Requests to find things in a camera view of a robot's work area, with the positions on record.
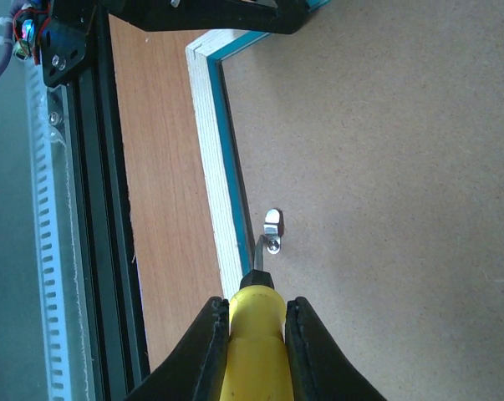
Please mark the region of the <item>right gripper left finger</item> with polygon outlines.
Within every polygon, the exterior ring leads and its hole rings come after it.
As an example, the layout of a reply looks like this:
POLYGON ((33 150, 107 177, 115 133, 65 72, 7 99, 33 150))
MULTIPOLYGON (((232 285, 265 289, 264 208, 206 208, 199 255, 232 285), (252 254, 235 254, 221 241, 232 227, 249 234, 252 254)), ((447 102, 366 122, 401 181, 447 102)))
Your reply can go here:
POLYGON ((211 297, 176 347, 128 400, 218 400, 227 366, 229 302, 211 297))

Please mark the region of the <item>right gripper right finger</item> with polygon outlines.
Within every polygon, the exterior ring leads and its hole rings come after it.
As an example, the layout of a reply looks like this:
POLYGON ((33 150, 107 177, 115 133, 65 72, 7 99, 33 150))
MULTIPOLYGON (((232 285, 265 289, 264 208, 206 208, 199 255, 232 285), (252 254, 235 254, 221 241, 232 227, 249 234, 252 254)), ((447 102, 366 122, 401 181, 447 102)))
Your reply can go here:
POLYGON ((384 399, 345 357, 305 297, 288 302, 285 343, 296 400, 384 399))

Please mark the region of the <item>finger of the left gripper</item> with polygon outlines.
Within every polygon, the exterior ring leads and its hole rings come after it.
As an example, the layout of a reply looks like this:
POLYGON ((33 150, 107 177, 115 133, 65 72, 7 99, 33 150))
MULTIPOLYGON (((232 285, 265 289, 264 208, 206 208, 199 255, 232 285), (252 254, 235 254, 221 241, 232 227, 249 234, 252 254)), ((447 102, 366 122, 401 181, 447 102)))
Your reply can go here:
POLYGON ((102 1, 109 13, 146 32, 239 29, 264 33, 296 33, 308 20, 305 1, 102 1))

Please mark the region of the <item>yellow handled screwdriver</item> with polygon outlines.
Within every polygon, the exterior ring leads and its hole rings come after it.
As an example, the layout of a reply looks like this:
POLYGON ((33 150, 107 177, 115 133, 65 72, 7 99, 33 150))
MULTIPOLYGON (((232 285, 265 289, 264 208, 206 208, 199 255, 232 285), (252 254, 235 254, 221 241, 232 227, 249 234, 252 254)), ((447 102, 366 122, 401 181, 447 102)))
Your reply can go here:
POLYGON ((229 302, 230 335, 221 400, 293 400, 283 329, 287 306, 263 268, 263 250, 280 248, 275 236, 257 240, 252 269, 229 302))

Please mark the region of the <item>blue picture frame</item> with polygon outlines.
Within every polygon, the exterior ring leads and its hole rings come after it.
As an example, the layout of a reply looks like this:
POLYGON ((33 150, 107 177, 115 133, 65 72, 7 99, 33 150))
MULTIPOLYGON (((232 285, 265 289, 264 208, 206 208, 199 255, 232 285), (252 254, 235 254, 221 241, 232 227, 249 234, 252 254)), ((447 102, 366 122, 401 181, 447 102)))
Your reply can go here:
POLYGON ((221 289, 227 299, 251 270, 255 241, 222 63, 268 35, 211 29, 186 46, 221 289))

